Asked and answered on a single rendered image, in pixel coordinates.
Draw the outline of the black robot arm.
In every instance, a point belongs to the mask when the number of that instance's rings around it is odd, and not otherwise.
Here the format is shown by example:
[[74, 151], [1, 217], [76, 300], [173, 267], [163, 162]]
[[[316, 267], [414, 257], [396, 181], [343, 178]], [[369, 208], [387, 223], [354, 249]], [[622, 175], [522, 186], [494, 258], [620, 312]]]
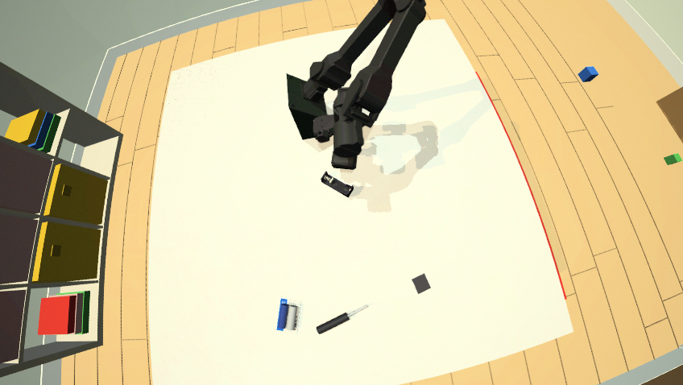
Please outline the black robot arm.
[[[425, 0], [378, 0], [339, 50], [322, 61], [313, 62], [307, 82], [301, 81], [302, 98], [321, 104], [328, 88], [337, 90], [333, 114], [313, 119], [313, 132], [319, 143], [333, 136], [333, 153], [355, 157], [362, 151], [362, 127], [371, 128], [387, 104], [392, 74], [415, 33], [426, 17]], [[352, 64], [391, 21], [373, 59], [351, 78]], [[359, 111], [368, 110], [369, 116]], [[335, 123], [334, 123], [335, 121]]]

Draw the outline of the black battery holder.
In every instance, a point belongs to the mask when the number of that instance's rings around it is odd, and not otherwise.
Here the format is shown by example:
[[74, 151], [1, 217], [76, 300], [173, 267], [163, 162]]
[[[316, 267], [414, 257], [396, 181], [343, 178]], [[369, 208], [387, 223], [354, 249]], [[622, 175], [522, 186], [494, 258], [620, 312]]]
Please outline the black battery holder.
[[327, 171], [325, 171], [324, 175], [321, 177], [321, 182], [328, 185], [330, 188], [333, 188], [334, 190], [338, 191], [346, 197], [349, 197], [352, 191], [354, 190], [353, 185], [350, 186], [348, 184], [342, 183], [340, 180], [337, 180], [336, 178], [329, 175]]

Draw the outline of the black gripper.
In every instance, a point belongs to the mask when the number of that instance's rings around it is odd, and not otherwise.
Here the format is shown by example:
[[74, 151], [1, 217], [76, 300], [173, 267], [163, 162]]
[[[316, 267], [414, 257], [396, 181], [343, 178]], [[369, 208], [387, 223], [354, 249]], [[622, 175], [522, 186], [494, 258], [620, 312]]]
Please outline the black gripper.
[[357, 158], [358, 158], [358, 156], [350, 157], [350, 158], [344, 158], [344, 157], [337, 156], [333, 153], [332, 159], [331, 159], [331, 164], [332, 164], [333, 168], [354, 170], [357, 166]]

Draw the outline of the black-handled screwdriver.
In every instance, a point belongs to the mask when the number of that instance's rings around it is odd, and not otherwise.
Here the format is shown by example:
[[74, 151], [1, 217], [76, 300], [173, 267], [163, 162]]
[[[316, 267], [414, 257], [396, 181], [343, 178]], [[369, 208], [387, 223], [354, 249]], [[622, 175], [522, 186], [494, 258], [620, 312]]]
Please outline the black-handled screwdriver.
[[320, 334], [320, 333], [324, 333], [325, 331], [328, 331], [330, 329], [335, 328], [337, 325], [340, 325], [340, 324], [348, 321], [349, 316], [353, 315], [354, 313], [358, 313], [359, 311], [361, 311], [362, 309], [364, 309], [366, 307], [367, 307], [367, 305], [365, 305], [365, 306], [363, 306], [363, 307], [361, 307], [361, 308], [357, 309], [356, 311], [349, 313], [349, 314], [343, 313], [343, 314], [339, 315], [338, 317], [335, 317], [334, 319], [332, 319], [330, 321], [326, 321], [324, 324], [318, 325], [317, 326], [317, 332]]

